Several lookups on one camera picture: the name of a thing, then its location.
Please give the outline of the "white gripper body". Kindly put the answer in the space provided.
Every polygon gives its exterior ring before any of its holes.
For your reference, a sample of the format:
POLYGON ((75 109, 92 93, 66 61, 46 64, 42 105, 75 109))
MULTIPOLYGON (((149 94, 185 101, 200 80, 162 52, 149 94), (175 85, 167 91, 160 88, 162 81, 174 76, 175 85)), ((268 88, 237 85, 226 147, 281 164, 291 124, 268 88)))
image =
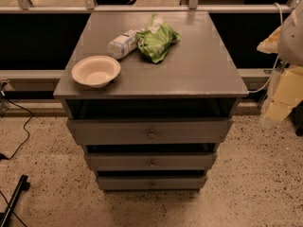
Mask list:
POLYGON ((262 127, 275 127, 303 101, 303 67, 291 65, 282 73, 274 72, 261 107, 262 127))

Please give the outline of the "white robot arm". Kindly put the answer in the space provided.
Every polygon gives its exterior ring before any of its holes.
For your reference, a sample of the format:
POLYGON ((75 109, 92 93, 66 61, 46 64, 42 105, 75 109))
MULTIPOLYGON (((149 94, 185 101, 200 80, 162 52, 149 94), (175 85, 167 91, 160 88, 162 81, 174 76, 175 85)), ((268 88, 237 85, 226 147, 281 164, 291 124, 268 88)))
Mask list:
POLYGON ((272 54, 290 66, 274 73, 261 110, 261 122, 273 127, 282 122, 303 101, 303 1, 264 41, 257 51, 272 54))

